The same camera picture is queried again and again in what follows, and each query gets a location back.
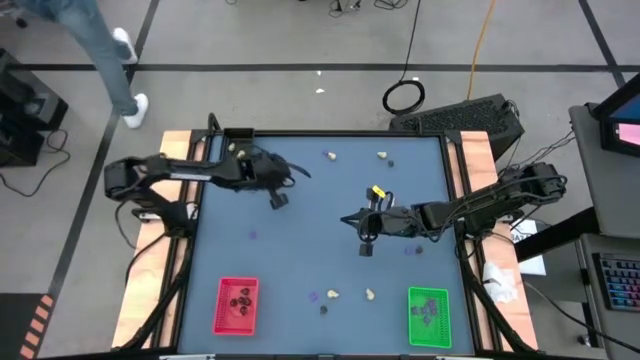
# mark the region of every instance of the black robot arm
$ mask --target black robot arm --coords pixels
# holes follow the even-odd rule
[[[278,209],[286,205],[288,199],[276,191],[295,184],[291,169],[311,177],[306,170],[287,163],[278,154],[254,145],[246,152],[229,154],[216,163],[169,159],[164,154],[124,158],[105,167],[105,195],[120,202],[135,202],[144,211],[158,215],[168,235],[184,237],[193,231],[185,204],[162,197],[151,188],[154,183],[186,180],[210,182],[234,191],[266,190],[271,196],[272,208]]]
[[[340,220],[357,229],[364,242],[360,255],[372,256],[373,241],[379,234],[422,236],[437,242],[458,219],[467,234],[480,236],[490,232],[503,216],[521,217],[520,208],[524,205],[542,206],[560,200],[566,192],[565,184],[566,178],[558,175],[553,165],[537,163],[508,172],[495,184],[448,202],[414,204],[410,208],[389,206],[382,210],[376,205],[384,199],[367,191],[370,206]]]

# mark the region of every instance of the white sneaker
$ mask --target white sneaker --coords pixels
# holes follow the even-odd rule
[[[136,51],[133,48],[133,43],[131,42],[131,37],[129,36],[129,33],[127,33],[123,28],[115,28],[113,29],[112,36],[116,41],[127,44],[127,47],[129,48],[129,52],[131,52],[130,58],[121,59],[120,62],[122,62],[125,65],[137,64],[138,55],[136,54]]]
[[[142,120],[149,110],[149,98],[145,94],[138,94],[133,98],[138,103],[138,112],[135,115],[123,116],[122,119],[130,129],[137,129],[142,125]]]

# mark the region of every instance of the green tray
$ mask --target green tray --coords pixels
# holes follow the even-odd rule
[[[451,348],[447,290],[410,287],[408,310],[409,344]]]

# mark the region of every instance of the gray floor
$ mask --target gray floor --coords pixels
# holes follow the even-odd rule
[[[99,0],[109,26],[124,26],[138,38],[151,0]],[[358,13],[334,19],[329,0],[160,0],[141,56],[143,64],[402,63],[415,1],[401,10],[375,9],[363,1]],[[489,0],[424,1],[411,62],[469,64]],[[589,1],[618,64],[640,65],[635,0]],[[73,39],[54,24],[28,17],[18,29],[0,18],[0,47],[28,64],[86,64]],[[479,53],[480,64],[607,65],[578,1],[499,1]],[[24,199],[0,187],[0,292],[45,292],[67,239],[87,176],[110,117],[102,83],[91,71],[41,71],[37,75],[69,104],[62,127],[70,132],[71,161],[54,172],[40,192]],[[625,73],[625,79],[634,74]],[[223,126],[304,129],[385,129],[391,118],[381,106],[397,71],[138,71],[132,89],[145,92],[151,109],[131,131],[120,124],[107,163],[157,151],[162,133],[205,126],[215,112]],[[427,89],[423,109],[458,102],[466,95],[467,72],[416,72]],[[600,101],[616,89],[610,73],[477,73],[474,97],[503,93],[521,111],[527,133],[514,157],[525,159],[569,131],[567,109]],[[409,105],[415,94],[399,91],[392,105]],[[43,154],[38,166],[3,170],[24,189],[57,160]],[[537,217],[557,222],[590,205],[575,144],[546,161],[569,177],[565,198]],[[113,222],[116,203],[107,200],[102,179],[91,206],[41,356],[106,351],[111,344],[132,251]],[[139,225],[123,217],[135,237]],[[576,328],[540,299],[529,297],[538,341],[560,353]],[[583,349],[575,355],[584,354]]]

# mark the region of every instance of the yellow object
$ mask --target yellow object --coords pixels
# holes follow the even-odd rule
[[[482,40],[484,40],[484,33],[487,30],[487,24],[489,24],[489,19],[491,19],[491,15],[493,15],[493,8],[495,6],[496,0],[491,0],[491,5],[489,5],[489,12],[487,13],[487,17],[484,18],[484,23],[482,24],[482,30],[480,31],[480,37],[478,38],[478,43],[476,44],[476,50],[473,52],[473,61],[471,62],[471,75],[469,75],[469,90],[467,90],[467,100],[471,99],[471,90],[473,89],[473,75],[476,71],[478,50],[480,50],[480,45],[482,45]]]
[[[387,196],[387,194],[384,193],[384,190],[380,189],[378,185],[373,185],[371,190],[373,190],[374,193],[376,193],[378,196],[380,196],[383,199],[385,196]]]

